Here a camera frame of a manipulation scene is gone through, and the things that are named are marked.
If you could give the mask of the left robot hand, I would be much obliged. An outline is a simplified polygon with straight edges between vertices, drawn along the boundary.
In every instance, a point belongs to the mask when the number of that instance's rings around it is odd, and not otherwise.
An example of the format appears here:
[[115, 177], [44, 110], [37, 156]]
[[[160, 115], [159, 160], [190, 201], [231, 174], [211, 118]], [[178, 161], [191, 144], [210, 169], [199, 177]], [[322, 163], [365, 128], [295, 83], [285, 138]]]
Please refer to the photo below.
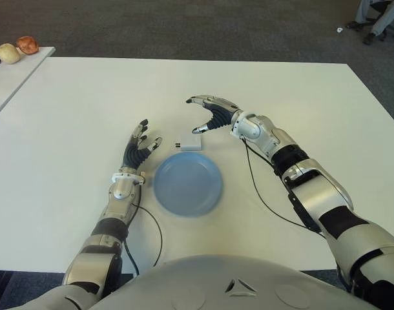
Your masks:
[[147, 146], [142, 147], [147, 139], [148, 119], [142, 120], [133, 130], [123, 153], [121, 169], [137, 171], [141, 164], [161, 145], [162, 137], [157, 137]]

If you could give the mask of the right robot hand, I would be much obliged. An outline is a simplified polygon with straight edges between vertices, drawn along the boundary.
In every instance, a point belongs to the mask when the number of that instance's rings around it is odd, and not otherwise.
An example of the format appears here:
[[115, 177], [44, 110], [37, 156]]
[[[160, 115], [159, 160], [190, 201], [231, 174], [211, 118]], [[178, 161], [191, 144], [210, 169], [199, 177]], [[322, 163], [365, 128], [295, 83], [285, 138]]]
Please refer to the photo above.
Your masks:
[[203, 134], [209, 130], [232, 125], [242, 110], [229, 100], [211, 95], [192, 96], [186, 100], [187, 104], [195, 103], [212, 114], [212, 118], [205, 124], [192, 130], [193, 134]]

